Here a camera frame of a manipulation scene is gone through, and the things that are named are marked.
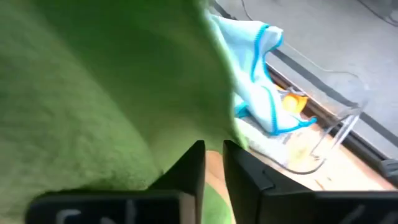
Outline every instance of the green towel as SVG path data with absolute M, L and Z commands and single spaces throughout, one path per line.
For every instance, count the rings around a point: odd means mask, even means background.
M 197 139 L 221 150 L 236 138 L 228 68 L 202 10 L 0 1 L 0 223 L 22 223 L 49 190 L 144 190 Z M 205 196 L 203 222 L 229 223 L 221 197 L 209 186 Z

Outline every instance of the concrete floor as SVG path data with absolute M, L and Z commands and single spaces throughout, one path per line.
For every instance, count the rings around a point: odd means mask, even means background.
M 239 20 L 248 20 L 241 0 L 217 1 Z M 282 28 L 285 40 L 318 65 L 357 74 L 371 88 L 365 112 L 390 136 L 398 136 L 398 27 L 357 0 L 244 1 L 253 19 Z M 355 130 L 398 159 L 398 138 L 394 145 L 362 121 Z

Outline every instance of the blue trim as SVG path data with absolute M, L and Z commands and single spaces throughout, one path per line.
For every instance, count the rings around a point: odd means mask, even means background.
M 266 77 L 271 80 L 271 76 L 268 73 L 268 69 L 267 69 L 267 63 L 266 63 L 266 54 L 272 50 L 275 50 L 276 48 L 278 48 L 284 41 L 284 36 L 283 34 L 280 36 L 280 39 L 278 40 L 278 42 L 275 44 L 275 46 L 271 47 L 268 51 L 266 51 L 263 55 L 262 55 L 262 69 L 264 71 L 264 73 L 266 74 Z
M 269 133 L 269 134 L 272 136 L 276 136 L 276 135 L 283 134 L 283 133 L 289 133 L 289 132 L 298 130 L 300 128 L 308 127 L 316 122 L 317 122 L 317 118 L 311 118 L 311 120 L 309 120 L 309 121 L 300 121 L 296 127 L 273 131 L 272 133 Z
M 246 117 L 246 116 L 249 116 L 250 113 L 249 113 L 247 107 L 248 107 L 248 104 L 245 103 L 245 102 L 242 102 L 240 105 L 235 106 L 235 107 L 234 107 L 235 115 L 236 115 L 238 118 L 244 118 L 244 117 Z
M 259 32 L 256 35 L 256 38 L 254 39 L 254 57 L 253 61 L 251 64 L 251 71 L 250 71 L 250 80 L 254 82 L 254 70 L 256 69 L 257 61 L 259 60 L 259 55 L 260 55 L 260 40 L 262 38 L 262 35 L 266 31 L 266 29 L 269 27 L 268 24 L 262 25 L 260 28 Z
M 253 57 L 253 61 L 252 61 L 252 65 L 251 65 L 251 72 L 250 72 L 250 79 L 251 79 L 252 82 L 255 82 L 254 71 L 256 69 L 256 65 L 258 63 L 259 56 L 260 56 L 260 46 L 259 46 L 259 44 L 260 44 L 260 41 L 262 39 L 262 36 L 264 35 L 264 33 L 265 33 L 265 31 L 266 31 L 266 29 L 268 27 L 269 27 L 268 24 L 264 24 L 259 29 L 259 32 L 257 33 L 256 38 L 254 40 L 254 57 Z M 264 72 L 265 76 L 268 79 L 271 79 L 271 76 L 269 75 L 268 69 L 267 69 L 266 54 L 268 52 L 278 48 L 283 43 L 283 39 L 284 39 L 283 35 L 281 35 L 280 39 L 275 44 L 275 46 L 271 47 L 268 51 L 264 52 L 263 55 L 262 55 L 262 69 L 263 69 L 263 72 Z M 297 126 L 295 126 L 293 128 L 279 129 L 278 128 L 278 122 L 277 122 L 277 113 L 276 113 L 276 109 L 275 109 L 275 102 L 274 102 L 274 99 L 272 97 L 271 91 L 268 88 L 264 87 L 264 86 L 263 86 L 263 88 L 267 91 L 268 97 L 269 97 L 269 102 L 271 104 L 271 122 L 272 122 L 273 131 L 269 133 L 270 135 L 276 136 L 276 135 L 279 135 L 279 134 L 282 134 L 282 133 L 292 132 L 292 131 L 298 130 L 300 128 L 303 128 L 303 127 L 308 127 L 308 126 L 312 125 L 313 123 L 317 122 L 316 118 L 312 118 L 309 121 L 301 121 L 298 118 L 294 117 L 298 121 L 298 125 Z M 241 103 L 238 106 L 235 106 L 234 107 L 235 115 L 238 118 L 243 118 L 245 116 L 248 116 L 249 115 L 249 111 L 248 111 L 247 107 L 248 107 L 248 105 L 245 102 Z

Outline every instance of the light blue cloth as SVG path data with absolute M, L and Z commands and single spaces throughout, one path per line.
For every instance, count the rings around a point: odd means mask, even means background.
M 307 127 L 310 121 L 283 109 L 266 65 L 266 53 L 282 44 L 283 30 L 259 21 L 235 21 L 207 14 L 234 74 L 234 112 L 254 116 L 270 135 Z

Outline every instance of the yellow item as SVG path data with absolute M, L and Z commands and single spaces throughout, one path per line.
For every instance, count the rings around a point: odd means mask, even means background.
M 280 86 L 276 85 L 279 90 L 284 90 Z M 282 105 L 285 110 L 293 113 L 300 114 L 307 104 L 308 97 L 307 96 L 298 96 L 293 93 L 289 93 L 282 100 Z

